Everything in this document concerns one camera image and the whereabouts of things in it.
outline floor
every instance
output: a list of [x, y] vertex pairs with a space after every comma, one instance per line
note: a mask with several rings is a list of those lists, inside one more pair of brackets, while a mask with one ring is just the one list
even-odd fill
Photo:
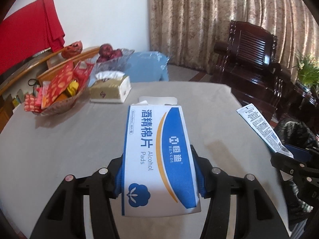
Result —
[[[209, 82], [211, 75], [204, 72], [199, 72], [193, 69], [179, 67], [175, 65], [168, 65], [168, 76], [170, 81], [195, 81], [195, 82]], [[270, 126], [275, 128], [278, 120], [276, 116], [270, 121]]]

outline silver screw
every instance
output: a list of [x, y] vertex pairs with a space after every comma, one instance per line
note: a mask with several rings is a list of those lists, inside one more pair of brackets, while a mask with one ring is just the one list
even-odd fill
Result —
[[107, 168], [101, 168], [101, 169], [98, 171], [99, 174], [107, 174], [107, 172], [108, 172], [108, 169], [107, 169]]
[[67, 182], [70, 182], [71, 180], [73, 180], [74, 176], [73, 175], [68, 175], [67, 177], [65, 177], [65, 180]]
[[215, 174], [220, 174], [220, 173], [221, 173], [221, 170], [220, 170], [219, 168], [217, 168], [217, 167], [214, 167], [214, 168], [212, 169], [212, 172], [215, 173]]
[[255, 176], [253, 176], [252, 174], [247, 174], [246, 178], [250, 181], [253, 181], [255, 179]]

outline brand logo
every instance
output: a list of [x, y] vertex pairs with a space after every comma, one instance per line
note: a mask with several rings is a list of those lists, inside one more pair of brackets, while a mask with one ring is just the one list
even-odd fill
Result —
[[129, 204], [132, 207], [146, 206], [151, 197], [147, 187], [137, 183], [132, 183], [129, 186], [129, 193], [126, 195], [129, 197]]

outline white and blue box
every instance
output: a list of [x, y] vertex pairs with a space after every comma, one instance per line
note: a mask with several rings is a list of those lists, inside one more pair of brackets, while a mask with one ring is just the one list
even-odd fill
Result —
[[123, 216], [201, 211], [181, 106], [130, 106], [122, 171]]

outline curtain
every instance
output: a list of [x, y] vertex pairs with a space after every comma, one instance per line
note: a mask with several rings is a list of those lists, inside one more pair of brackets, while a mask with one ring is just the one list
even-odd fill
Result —
[[[295, 65], [295, 53], [319, 55], [319, 28], [302, 0], [150, 0], [151, 49], [177, 65], [212, 73], [217, 40], [231, 20], [248, 21], [278, 37], [276, 61]], [[291, 69], [296, 78], [296, 68]]]

